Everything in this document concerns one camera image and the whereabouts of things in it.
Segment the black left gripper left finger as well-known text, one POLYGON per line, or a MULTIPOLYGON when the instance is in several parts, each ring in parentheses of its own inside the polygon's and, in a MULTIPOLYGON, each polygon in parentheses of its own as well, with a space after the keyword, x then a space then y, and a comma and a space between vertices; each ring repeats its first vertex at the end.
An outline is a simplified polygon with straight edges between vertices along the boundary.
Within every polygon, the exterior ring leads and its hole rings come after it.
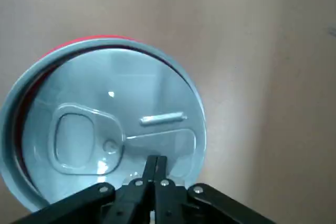
POLYGON ((142 177, 115 189, 97 183, 14 223, 149 223, 157 156, 148 156, 142 177))

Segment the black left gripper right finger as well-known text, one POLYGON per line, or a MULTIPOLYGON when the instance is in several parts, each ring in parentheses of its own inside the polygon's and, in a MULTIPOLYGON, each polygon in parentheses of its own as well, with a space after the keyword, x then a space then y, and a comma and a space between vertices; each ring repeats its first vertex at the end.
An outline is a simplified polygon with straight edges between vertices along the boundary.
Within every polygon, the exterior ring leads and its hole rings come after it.
POLYGON ((178 186, 166 175, 167 157, 157 156, 154 174, 156 223, 274 223, 204 183, 178 186))

